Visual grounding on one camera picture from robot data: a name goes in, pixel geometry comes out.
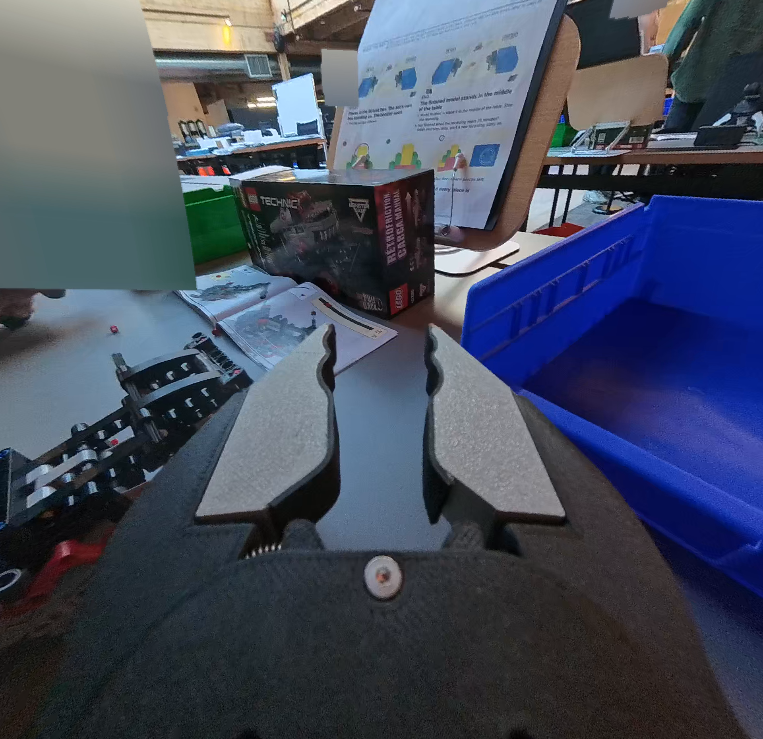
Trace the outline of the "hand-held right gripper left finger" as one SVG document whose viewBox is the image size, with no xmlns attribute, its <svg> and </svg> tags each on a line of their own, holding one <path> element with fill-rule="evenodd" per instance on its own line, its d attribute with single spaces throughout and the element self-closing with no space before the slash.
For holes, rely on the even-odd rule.
<svg viewBox="0 0 763 739">
<path fill-rule="evenodd" d="M 340 493 L 337 339 L 322 324 L 252 385 L 196 510 L 201 524 L 283 534 L 319 522 Z"/>
</svg>

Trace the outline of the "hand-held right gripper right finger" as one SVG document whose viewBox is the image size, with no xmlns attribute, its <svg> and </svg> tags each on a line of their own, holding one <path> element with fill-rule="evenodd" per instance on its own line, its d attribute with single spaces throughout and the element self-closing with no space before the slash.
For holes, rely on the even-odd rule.
<svg viewBox="0 0 763 739">
<path fill-rule="evenodd" d="M 430 524 L 560 525 L 565 509 L 512 390 L 440 327 L 427 328 L 423 497 Z"/>
</svg>

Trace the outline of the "black lego vehicle model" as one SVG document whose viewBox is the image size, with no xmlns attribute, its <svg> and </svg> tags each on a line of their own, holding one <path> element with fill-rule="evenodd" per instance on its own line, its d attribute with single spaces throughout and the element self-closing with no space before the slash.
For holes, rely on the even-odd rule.
<svg viewBox="0 0 763 739">
<path fill-rule="evenodd" d="M 124 391 L 105 417 L 72 426 L 36 458 L 2 450 L 2 611 L 43 604 L 69 569 L 96 562 L 147 482 L 232 396 L 251 385 L 209 337 L 137 366 L 112 355 Z"/>
</svg>

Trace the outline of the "lego instruction booklet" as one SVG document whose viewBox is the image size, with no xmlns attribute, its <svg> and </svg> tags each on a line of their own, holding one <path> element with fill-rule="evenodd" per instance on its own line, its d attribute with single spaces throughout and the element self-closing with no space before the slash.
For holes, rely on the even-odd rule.
<svg viewBox="0 0 763 739">
<path fill-rule="evenodd" d="M 248 265 L 199 276 L 196 289 L 177 290 L 176 295 L 265 370 L 325 324 L 335 330 L 335 374 L 397 336 L 393 328 L 338 304 L 312 283 L 298 284 Z"/>
</svg>

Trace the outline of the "black lego set box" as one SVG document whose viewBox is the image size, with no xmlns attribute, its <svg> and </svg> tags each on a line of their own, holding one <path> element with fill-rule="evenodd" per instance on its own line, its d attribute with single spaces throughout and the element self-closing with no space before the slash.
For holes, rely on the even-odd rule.
<svg viewBox="0 0 763 739">
<path fill-rule="evenodd" d="M 434 295 L 434 171 L 261 168 L 230 185 L 264 272 L 385 320 Z"/>
</svg>

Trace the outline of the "blue plastic bin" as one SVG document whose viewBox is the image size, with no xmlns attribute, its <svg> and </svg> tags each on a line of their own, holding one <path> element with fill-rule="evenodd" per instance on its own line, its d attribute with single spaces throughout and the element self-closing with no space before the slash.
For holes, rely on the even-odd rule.
<svg viewBox="0 0 763 739">
<path fill-rule="evenodd" d="M 762 591 L 762 204 L 656 196 L 469 290 L 461 344 L 646 524 Z"/>
</svg>

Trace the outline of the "green plastic bin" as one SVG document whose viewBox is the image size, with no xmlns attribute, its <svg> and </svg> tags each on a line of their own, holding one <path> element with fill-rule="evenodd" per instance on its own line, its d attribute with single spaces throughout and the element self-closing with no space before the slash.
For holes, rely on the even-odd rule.
<svg viewBox="0 0 763 739">
<path fill-rule="evenodd" d="M 246 241 L 229 182 L 182 181 L 194 265 L 242 254 Z"/>
</svg>

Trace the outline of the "background work table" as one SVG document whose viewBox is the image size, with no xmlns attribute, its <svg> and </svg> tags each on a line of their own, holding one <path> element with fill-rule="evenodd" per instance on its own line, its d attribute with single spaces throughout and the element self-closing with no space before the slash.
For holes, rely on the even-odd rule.
<svg viewBox="0 0 763 739">
<path fill-rule="evenodd" d="M 597 191 L 606 200 L 594 206 L 609 216 L 654 196 L 721 200 L 762 200 L 761 145 L 698 148 L 688 140 L 677 146 L 643 150 L 553 148 L 544 157 L 536 187 L 553 191 L 549 224 L 558 206 L 566 222 L 574 192 Z"/>
<path fill-rule="evenodd" d="M 231 177 L 263 166 L 315 170 L 326 167 L 328 146 L 319 135 L 282 138 L 263 144 L 191 152 L 177 156 L 181 174 L 198 177 Z"/>
</svg>

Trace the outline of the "white board panel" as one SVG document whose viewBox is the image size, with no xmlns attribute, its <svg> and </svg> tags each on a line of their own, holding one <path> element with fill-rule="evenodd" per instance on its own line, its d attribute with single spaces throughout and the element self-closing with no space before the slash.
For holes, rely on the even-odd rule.
<svg viewBox="0 0 763 739">
<path fill-rule="evenodd" d="M 318 136 L 324 138 L 313 74 L 296 76 L 272 85 L 279 131 L 284 138 Z"/>
</svg>

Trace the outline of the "printed paper instruction sheet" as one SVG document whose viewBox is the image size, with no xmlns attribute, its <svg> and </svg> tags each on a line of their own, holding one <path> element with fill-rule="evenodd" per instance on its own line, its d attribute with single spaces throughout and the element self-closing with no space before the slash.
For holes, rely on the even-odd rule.
<svg viewBox="0 0 763 739">
<path fill-rule="evenodd" d="M 435 173 L 438 226 L 500 214 L 568 0 L 375 0 L 333 167 Z"/>
</svg>

